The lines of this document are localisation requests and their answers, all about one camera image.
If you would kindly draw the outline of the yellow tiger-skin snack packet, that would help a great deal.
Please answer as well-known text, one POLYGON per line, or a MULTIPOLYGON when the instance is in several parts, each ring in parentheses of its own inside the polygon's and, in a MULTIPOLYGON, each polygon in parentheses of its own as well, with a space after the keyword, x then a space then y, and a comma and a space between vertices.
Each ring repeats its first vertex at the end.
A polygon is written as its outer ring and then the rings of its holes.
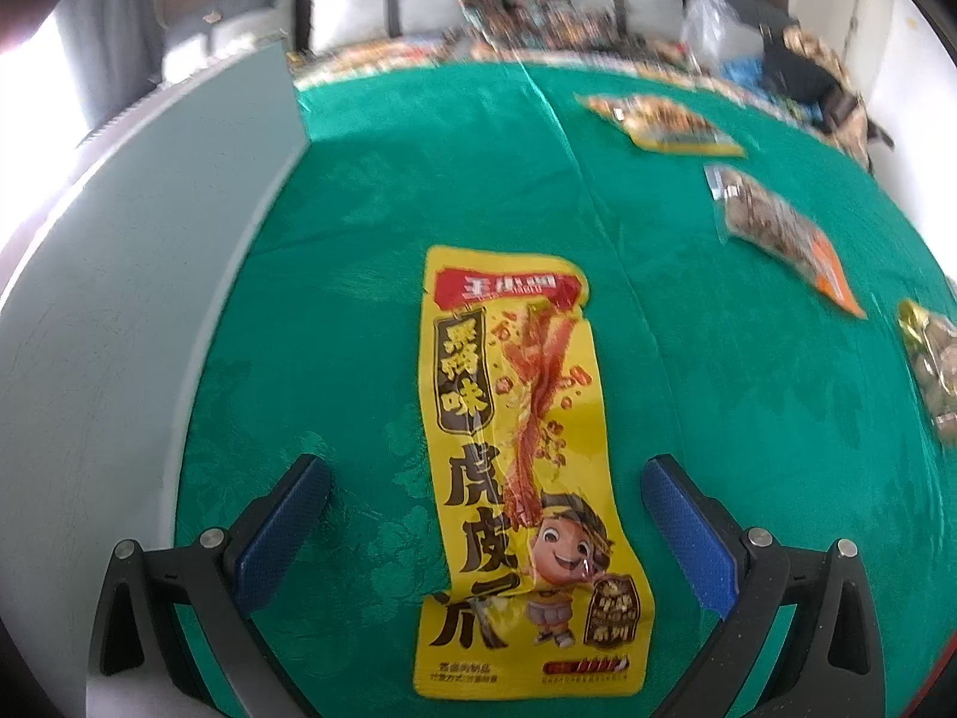
POLYGON ((588 298, 554 256, 426 255, 419 399, 449 583, 420 614, 422 697, 644 686, 656 605, 615 504, 588 298))

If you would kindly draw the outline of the clear gold-end ball snack packet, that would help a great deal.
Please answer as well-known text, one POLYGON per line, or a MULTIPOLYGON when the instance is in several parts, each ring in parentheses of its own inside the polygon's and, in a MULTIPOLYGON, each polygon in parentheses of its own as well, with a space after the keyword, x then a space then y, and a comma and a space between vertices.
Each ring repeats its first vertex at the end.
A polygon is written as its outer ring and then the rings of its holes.
POLYGON ((955 324, 913 300, 897 306, 897 324, 910 371, 932 429, 944 446, 955 446, 955 324))

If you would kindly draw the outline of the white cardboard box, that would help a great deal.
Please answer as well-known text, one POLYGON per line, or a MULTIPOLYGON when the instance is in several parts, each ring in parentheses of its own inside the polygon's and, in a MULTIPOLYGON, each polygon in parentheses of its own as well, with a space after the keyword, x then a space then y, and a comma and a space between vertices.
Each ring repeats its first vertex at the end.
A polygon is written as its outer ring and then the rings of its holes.
POLYGON ((3 288, 2 617, 65 715, 114 544, 172 539, 212 334, 305 146, 282 48, 214 63, 84 144, 3 288))

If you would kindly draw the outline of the green tablecloth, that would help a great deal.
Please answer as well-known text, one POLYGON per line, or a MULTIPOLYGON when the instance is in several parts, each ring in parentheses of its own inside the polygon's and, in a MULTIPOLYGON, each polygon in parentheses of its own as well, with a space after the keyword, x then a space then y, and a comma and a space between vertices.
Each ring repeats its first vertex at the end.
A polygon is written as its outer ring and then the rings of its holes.
POLYGON ((330 509, 258 627, 326 716, 447 716, 412 686, 426 595, 447 582, 417 393, 426 252, 560 256, 586 306, 613 488, 657 604, 638 695, 537 700, 529 716, 645 716, 711 631, 645 515, 645 460, 674 455, 746 525, 858 544, 887 710, 955 631, 955 455, 937 443, 895 322, 952 313, 918 232, 836 149, 714 94, 691 109, 829 235, 863 315, 722 240, 701 162, 645 153, 581 105, 638 78, 521 65, 396 71, 300 99, 310 148, 246 256, 194 402, 177 538, 233 521, 299 455, 330 509))

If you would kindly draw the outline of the orange-end nut snack packet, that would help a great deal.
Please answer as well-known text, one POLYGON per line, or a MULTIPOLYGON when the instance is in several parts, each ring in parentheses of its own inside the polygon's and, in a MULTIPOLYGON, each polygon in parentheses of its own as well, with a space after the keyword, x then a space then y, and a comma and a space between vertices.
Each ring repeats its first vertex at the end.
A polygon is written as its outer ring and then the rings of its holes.
POLYGON ((866 318, 834 245, 818 224, 729 164, 704 165, 704 177, 714 203, 718 237, 751 243, 790 266, 848 315, 866 318))

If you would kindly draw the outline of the yellow-edged peanut snack packet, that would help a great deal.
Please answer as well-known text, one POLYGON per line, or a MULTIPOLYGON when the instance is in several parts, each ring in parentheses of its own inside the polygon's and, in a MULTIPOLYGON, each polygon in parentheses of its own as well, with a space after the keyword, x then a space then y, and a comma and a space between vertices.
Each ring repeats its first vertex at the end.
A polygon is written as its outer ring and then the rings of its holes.
POLYGON ((581 107, 617 126, 636 148, 682 156, 743 157, 745 149, 712 121, 670 98, 577 96, 581 107))

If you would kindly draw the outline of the grey white sofa cushion left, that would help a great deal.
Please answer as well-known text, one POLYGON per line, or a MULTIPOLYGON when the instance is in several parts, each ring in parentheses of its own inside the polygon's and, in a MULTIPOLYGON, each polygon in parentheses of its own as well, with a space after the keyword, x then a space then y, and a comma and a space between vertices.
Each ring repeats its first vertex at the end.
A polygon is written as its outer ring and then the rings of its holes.
POLYGON ((211 0, 167 23, 162 83, 181 83, 213 63, 264 44, 295 45, 297 0, 211 0))

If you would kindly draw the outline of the black bag on sofa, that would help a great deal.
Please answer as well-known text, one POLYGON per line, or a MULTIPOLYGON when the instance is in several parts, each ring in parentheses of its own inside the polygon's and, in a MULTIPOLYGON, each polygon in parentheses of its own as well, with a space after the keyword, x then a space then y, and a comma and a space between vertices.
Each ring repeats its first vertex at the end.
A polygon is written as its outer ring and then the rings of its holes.
POLYGON ((764 31, 761 87, 800 104, 816 104, 834 93, 836 76, 785 45, 782 31, 764 31))

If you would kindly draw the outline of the blue plastic bag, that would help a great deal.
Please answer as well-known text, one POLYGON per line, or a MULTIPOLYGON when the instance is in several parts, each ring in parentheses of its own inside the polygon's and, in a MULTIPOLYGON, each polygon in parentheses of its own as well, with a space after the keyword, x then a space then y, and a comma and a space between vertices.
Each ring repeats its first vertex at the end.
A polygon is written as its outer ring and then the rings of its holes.
POLYGON ((720 66, 720 78, 743 87, 754 96, 767 98, 769 91, 764 84, 764 60, 757 57, 741 57, 720 66))

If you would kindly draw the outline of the clear plastic bag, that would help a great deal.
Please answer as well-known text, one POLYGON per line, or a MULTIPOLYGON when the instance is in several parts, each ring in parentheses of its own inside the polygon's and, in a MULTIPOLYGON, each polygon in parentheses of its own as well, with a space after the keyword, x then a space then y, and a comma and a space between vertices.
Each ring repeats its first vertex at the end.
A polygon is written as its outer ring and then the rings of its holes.
POLYGON ((748 54, 752 29, 729 0, 686 0, 681 42, 697 70, 715 71, 748 54))

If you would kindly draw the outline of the floral sofa blanket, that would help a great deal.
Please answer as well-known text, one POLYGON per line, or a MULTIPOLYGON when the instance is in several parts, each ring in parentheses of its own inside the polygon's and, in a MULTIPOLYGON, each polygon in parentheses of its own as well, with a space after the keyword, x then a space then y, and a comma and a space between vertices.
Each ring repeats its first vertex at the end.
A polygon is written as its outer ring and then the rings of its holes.
POLYGON ((461 0, 461 8, 465 16, 462 28, 362 42, 300 62, 294 68, 295 87, 307 91, 349 78, 437 68, 456 62, 532 63, 610 71, 688 91, 717 94, 740 107, 761 110, 775 120, 785 121, 863 167, 870 164, 868 143, 881 135, 879 126, 868 117, 864 100, 839 55, 797 23, 778 28, 767 23, 751 26, 745 21, 745 10, 734 7, 741 21, 752 29, 752 47, 743 57, 762 59, 763 32, 782 31, 788 48, 836 76, 839 87, 816 104, 800 104, 772 93, 767 98, 754 96, 743 87, 722 80, 720 68, 697 70, 681 42, 683 20, 678 25, 678 37, 665 41, 642 32, 629 34, 623 29, 623 16, 583 10, 571 0, 461 0))

